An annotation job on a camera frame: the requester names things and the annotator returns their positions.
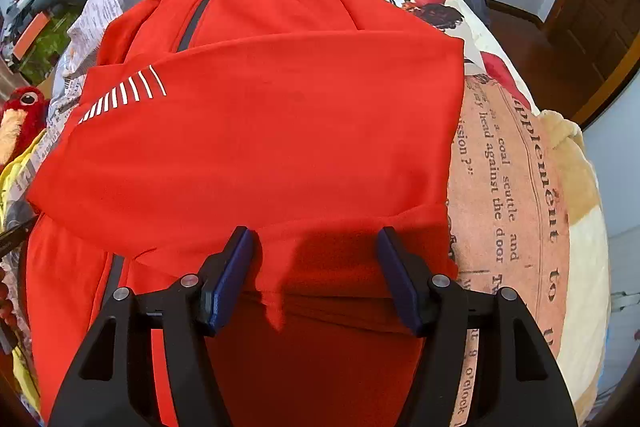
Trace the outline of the red zip jacket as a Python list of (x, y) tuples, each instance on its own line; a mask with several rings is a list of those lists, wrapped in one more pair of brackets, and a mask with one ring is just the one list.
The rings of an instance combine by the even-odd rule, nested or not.
[(27, 198), (43, 413), (106, 288), (159, 291), (258, 236), (208, 350), (238, 426), (391, 426), (421, 343), (375, 239), (454, 274), (447, 184), (463, 43), (384, 0), (144, 0), (96, 64)]

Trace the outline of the cream plush blanket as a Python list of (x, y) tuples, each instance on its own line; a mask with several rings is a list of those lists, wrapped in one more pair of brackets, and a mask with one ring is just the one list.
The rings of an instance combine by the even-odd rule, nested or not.
[(570, 263), (558, 362), (579, 424), (594, 407), (611, 314), (608, 233), (596, 170), (578, 124), (553, 110), (539, 120), (558, 167), (568, 214)]

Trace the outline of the newspaper print bed cover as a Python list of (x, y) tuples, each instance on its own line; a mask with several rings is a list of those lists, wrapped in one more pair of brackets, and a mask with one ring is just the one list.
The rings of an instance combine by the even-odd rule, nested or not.
[[(58, 78), (79, 92), (52, 100), (52, 113), (64, 122), (43, 135), (46, 153), (35, 176), (80, 102), (107, 27), (142, 1), (88, 0), (70, 28)], [(448, 258), (456, 271), (446, 274), (417, 255), (466, 289), (492, 294), (504, 286), (516, 288), (544, 338), (555, 346), (566, 308), (568, 216), (548, 136), (532, 99), (503, 50), (480, 42), (483, 24), (464, 0), (384, 1), (463, 43), (463, 95), (446, 198)]]

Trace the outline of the yellow printed garment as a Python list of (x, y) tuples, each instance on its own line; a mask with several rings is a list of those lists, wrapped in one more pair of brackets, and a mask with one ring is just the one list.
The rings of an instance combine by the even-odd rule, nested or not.
[[(34, 210), (26, 202), (26, 190), (35, 176), (30, 158), (43, 135), (44, 132), (41, 131), (32, 144), (6, 165), (1, 173), (2, 232), (9, 231), (35, 216)], [(9, 288), (9, 299), (13, 303), (15, 315), (12, 329), (17, 337), (17, 346), (10, 354), (14, 388), (24, 407), (38, 423), (41, 423), (41, 397), (32, 355), (32, 332), (26, 311), (26, 255), (23, 253), (25, 247), (26, 244), (23, 243), (10, 251), (1, 261), (1, 268), (6, 272), (4, 283)]]

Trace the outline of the red plush toy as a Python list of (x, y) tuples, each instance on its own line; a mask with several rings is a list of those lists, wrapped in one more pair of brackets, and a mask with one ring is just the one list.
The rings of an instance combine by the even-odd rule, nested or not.
[(35, 87), (12, 92), (1, 107), (1, 167), (20, 156), (46, 127), (49, 101)]

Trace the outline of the wooden door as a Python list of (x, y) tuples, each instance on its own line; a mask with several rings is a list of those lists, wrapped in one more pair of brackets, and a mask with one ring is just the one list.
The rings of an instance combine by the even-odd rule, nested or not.
[(639, 72), (639, 0), (555, 0), (544, 33), (562, 60), (560, 112), (588, 126)]

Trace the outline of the orange box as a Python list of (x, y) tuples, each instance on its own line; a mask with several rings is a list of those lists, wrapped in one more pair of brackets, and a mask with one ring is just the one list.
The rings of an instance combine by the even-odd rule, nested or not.
[(41, 34), (41, 31), (46, 28), (49, 20), (50, 17), (48, 17), (48, 14), (46, 12), (40, 12), (29, 23), (29, 25), (20, 35), (20, 38), (18, 38), (13, 48), (13, 56), (17, 59), (17, 61), (21, 61), (21, 59), (25, 56), (29, 47)]

